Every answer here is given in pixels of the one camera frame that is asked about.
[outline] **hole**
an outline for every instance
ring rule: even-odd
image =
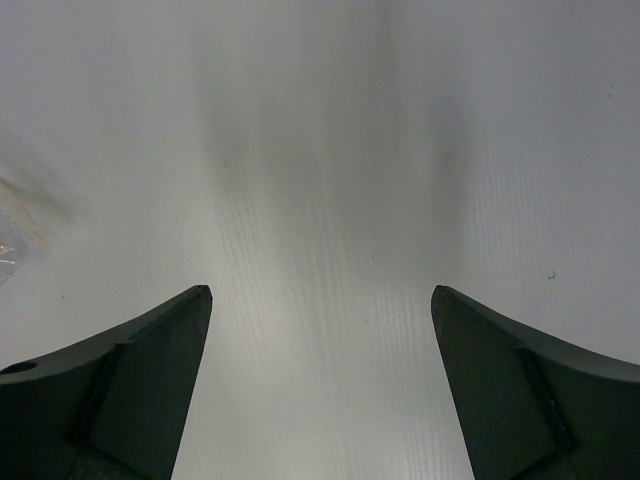
[[[8,366],[4,370],[0,370],[0,375],[6,375],[8,373],[26,372],[32,368],[36,368],[36,362],[20,362]]]

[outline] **transparent plastic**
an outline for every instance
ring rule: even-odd
[[[13,275],[28,251],[25,234],[0,210],[0,285]]]

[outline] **white corrugated plastic sheet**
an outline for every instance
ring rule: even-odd
[[[638,59],[632,0],[3,2],[0,363],[207,283],[174,478],[472,478],[436,284],[640,363]]]

